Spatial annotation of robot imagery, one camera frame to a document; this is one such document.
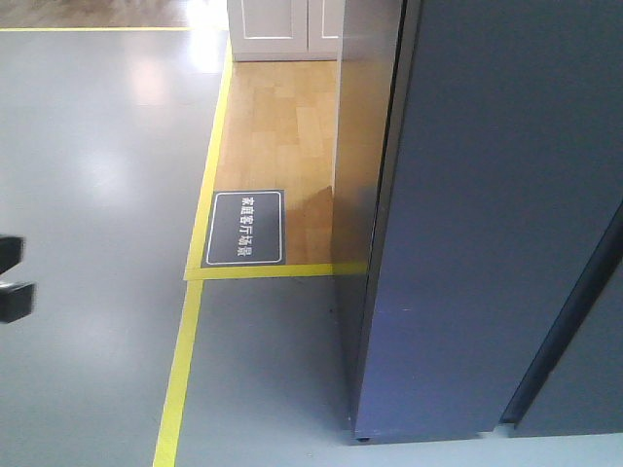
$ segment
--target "metal cabinet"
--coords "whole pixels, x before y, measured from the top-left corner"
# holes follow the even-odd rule
[[[623,199],[622,18],[621,2],[347,0],[333,261],[356,437],[470,438],[505,415]],[[595,312],[569,362],[618,322]],[[567,432],[619,429],[586,399],[595,383],[620,413],[619,364],[580,392],[562,362],[540,407],[573,396],[595,423]],[[553,434],[536,412],[520,434]]]
[[[236,61],[335,59],[344,0],[228,0]]]

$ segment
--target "black object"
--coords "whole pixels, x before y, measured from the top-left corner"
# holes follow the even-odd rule
[[[0,274],[19,264],[22,250],[22,238],[0,235]]]
[[[30,314],[34,293],[31,283],[0,284],[0,321],[12,323]]]
[[[0,274],[21,261],[23,238],[0,235]],[[32,311],[35,285],[0,283],[0,322],[11,323]]]

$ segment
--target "black sign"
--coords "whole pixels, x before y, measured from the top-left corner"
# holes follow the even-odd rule
[[[283,190],[215,192],[204,266],[285,263]]]

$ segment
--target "gray cabinet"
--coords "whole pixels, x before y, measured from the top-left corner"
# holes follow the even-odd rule
[[[355,436],[502,418],[623,199],[622,19],[347,1],[333,246]]]
[[[623,267],[517,427],[519,436],[623,432]]]

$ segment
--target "cabinet door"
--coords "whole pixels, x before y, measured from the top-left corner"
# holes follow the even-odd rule
[[[517,427],[518,436],[623,431],[623,266]]]
[[[292,59],[308,49],[307,0],[228,0],[234,59]]]
[[[309,0],[311,54],[337,58],[344,24],[344,0]]]

